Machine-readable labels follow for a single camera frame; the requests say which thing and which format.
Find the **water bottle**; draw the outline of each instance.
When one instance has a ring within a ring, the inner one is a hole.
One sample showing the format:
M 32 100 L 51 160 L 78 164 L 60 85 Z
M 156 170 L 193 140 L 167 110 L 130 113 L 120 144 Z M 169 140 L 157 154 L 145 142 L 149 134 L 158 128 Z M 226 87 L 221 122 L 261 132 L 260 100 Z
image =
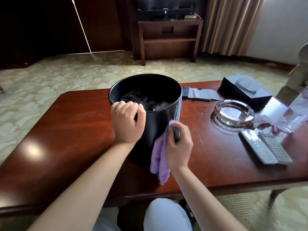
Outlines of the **water bottle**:
M 308 117 L 308 86 L 290 104 L 287 111 L 278 119 L 277 127 L 288 133 L 295 131 Z

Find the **forearm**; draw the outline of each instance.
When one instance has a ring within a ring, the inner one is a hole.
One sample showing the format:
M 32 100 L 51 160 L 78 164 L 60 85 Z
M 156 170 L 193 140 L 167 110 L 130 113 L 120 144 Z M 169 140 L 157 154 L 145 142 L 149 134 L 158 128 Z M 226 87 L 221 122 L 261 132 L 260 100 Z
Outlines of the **forearm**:
M 44 211 L 29 230 L 91 230 L 132 147 L 127 143 L 113 145 Z
M 202 230 L 246 230 L 187 167 L 171 172 Z

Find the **television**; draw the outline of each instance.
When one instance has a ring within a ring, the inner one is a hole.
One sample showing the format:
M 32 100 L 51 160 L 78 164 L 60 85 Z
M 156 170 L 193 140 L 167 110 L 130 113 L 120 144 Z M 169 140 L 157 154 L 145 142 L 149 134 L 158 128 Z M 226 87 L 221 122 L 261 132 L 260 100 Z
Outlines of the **television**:
M 139 11 L 192 9 L 194 5 L 195 0 L 137 0 Z

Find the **beige curtain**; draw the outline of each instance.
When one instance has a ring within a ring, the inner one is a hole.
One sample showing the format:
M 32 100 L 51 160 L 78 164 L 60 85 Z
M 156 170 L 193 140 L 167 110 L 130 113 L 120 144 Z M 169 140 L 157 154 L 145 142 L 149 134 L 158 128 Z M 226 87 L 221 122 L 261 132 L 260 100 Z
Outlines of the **beige curtain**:
M 245 55 L 264 0 L 207 0 L 201 49 L 210 54 Z

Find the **wooden coffee table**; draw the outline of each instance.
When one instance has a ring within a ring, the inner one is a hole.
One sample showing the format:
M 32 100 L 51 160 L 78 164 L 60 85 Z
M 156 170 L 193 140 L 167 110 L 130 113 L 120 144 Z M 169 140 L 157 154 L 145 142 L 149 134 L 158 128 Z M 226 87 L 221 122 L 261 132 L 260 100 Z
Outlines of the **wooden coffee table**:
M 182 85 L 217 90 L 220 84 Z M 70 91 L 52 104 L 0 166 L 0 215 L 41 213 L 111 146 L 114 132 L 108 91 Z M 216 103 L 183 100 L 180 115 L 194 142 L 189 168 L 214 195 L 307 185 L 307 123 L 282 141 L 294 163 L 264 165 L 237 129 L 215 124 Z M 261 113 L 274 117 L 285 109 L 272 98 Z M 104 206 L 173 196 L 181 192 L 172 175 L 160 186 L 148 167 L 126 159 Z

